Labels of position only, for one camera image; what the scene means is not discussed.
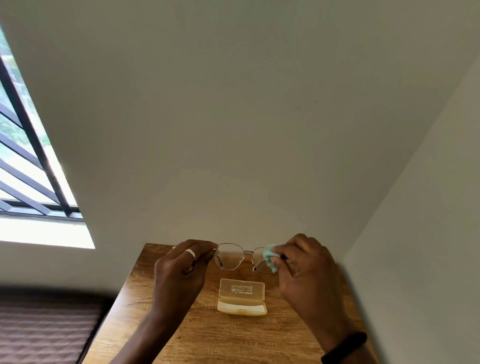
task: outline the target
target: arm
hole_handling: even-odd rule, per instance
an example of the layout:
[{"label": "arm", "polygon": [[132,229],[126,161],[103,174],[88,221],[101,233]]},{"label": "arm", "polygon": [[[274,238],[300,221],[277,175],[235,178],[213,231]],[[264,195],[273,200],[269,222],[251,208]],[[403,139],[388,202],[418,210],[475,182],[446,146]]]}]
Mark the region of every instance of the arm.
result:
[{"label": "arm", "polygon": [[[205,283],[216,244],[187,240],[155,263],[152,308],[111,364],[150,364],[183,321]],[[197,256],[186,251],[191,249]]]},{"label": "arm", "polygon": [[[283,298],[305,321],[326,353],[359,331],[345,311],[340,276],[327,248],[314,238],[298,234],[273,251],[292,262],[289,266],[281,258],[272,258]],[[376,364],[376,361],[362,345],[341,363]]]}]

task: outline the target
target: window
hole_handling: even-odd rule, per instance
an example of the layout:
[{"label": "window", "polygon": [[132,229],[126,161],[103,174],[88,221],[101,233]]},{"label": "window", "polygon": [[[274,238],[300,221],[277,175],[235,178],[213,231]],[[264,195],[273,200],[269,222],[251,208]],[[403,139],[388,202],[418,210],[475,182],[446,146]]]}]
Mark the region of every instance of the window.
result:
[{"label": "window", "polygon": [[82,221],[0,29],[0,214]]}]

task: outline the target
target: eyeglass frame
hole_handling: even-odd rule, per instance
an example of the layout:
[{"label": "eyeglass frame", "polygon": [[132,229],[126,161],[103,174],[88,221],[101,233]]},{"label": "eyeglass frame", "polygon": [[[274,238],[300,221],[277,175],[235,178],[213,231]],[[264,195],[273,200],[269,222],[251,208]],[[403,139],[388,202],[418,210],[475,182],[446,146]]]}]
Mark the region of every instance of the eyeglass frame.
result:
[{"label": "eyeglass frame", "polygon": [[[257,265],[255,265],[255,263],[253,262],[253,253],[255,252],[255,250],[265,249],[265,247],[260,246],[260,247],[258,247],[258,248],[255,248],[255,249],[252,251],[252,250],[244,250],[243,247],[240,246],[240,245],[238,245],[238,244],[233,244],[233,243],[221,243],[221,244],[217,245],[216,248],[213,249],[213,250],[215,251],[214,257],[218,257],[218,256],[216,255],[216,251],[218,250],[218,247],[221,246],[221,245],[226,245],[226,244],[228,244],[228,245],[236,245],[236,246],[239,247],[241,250],[243,250],[243,253],[242,253],[241,260],[240,260],[239,264],[238,264],[235,268],[233,268],[233,269],[223,269],[222,267],[220,267],[220,266],[218,265],[217,261],[215,260],[216,265],[217,265],[221,270],[228,270],[228,271],[230,271],[230,270],[235,270],[235,269],[237,269],[238,267],[240,267],[240,264],[241,264],[241,263],[243,262],[243,260],[245,259],[245,253],[249,253],[249,254],[252,256],[252,264],[253,264],[252,272],[258,270],[257,267],[260,265],[261,262],[258,263]],[[264,272],[261,272],[261,271],[258,271],[258,272],[259,272],[259,273],[262,273],[262,274],[272,274],[272,273],[273,273],[273,272],[271,272],[271,273],[264,273]]]}]

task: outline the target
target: table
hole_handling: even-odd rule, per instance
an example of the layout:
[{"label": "table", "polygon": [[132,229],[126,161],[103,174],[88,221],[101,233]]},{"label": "table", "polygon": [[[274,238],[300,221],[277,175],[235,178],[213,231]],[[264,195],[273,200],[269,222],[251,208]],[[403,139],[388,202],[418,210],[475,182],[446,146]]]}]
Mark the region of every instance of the table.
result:
[{"label": "table", "polygon": [[[84,364],[109,363],[132,335],[151,306],[155,261],[171,248],[145,245]],[[217,311],[221,278],[264,282],[268,314],[254,317]],[[343,289],[348,315],[364,330],[345,280]],[[212,260],[202,292],[155,363],[319,363],[323,353],[307,326],[281,297],[277,274],[252,272],[249,261],[236,270],[224,271]]]}]

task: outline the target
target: wristband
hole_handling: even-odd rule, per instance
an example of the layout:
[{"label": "wristband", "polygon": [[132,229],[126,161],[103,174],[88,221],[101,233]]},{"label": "wristband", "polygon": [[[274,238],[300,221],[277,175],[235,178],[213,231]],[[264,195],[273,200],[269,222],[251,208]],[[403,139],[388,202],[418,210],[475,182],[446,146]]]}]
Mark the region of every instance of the wristband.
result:
[{"label": "wristband", "polygon": [[367,341],[367,334],[356,332],[349,335],[335,349],[322,356],[323,364],[338,364]]}]

